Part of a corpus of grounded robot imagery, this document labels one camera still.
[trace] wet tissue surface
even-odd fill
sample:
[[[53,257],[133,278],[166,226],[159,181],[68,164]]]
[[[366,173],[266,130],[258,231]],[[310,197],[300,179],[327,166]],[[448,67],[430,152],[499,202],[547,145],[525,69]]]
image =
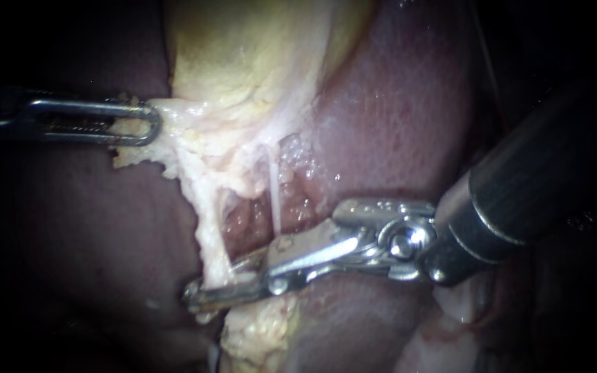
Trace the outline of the wet tissue surface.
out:
[[[0,351],[52,372],[201,372],[218,344],[223,372],[541,372],[584,350],[580,363],[597,367],[597,346],[571,342],[597,341],[592,233],[555,233],[452,290],[338,274],[207,325],[186,313],[188,280],[233,281],[229,258],[310,227],[343,197],[438,201],[503,132],[481,113],[526,112],[542,84],[494,97],[465,3],[270,3],[43,5],[57,16],[0,39],[0,82],[155,99],[166,120],[152,147],[118,149],[116,169],[94,146],[0,146]],[[232,9],[247,18],[228,18]],[[246,19],[246,33],[232,41],[172,19],[181,14],[223,30]],[[261,27],[258,15],[286,18]],[[41,31],[51,48],[21,49]],[[216,65],[222,56],[233,63]],[[203,70],[191,64],[200,58]],[[498,69],[515,77],[504,82],[529,74]]]

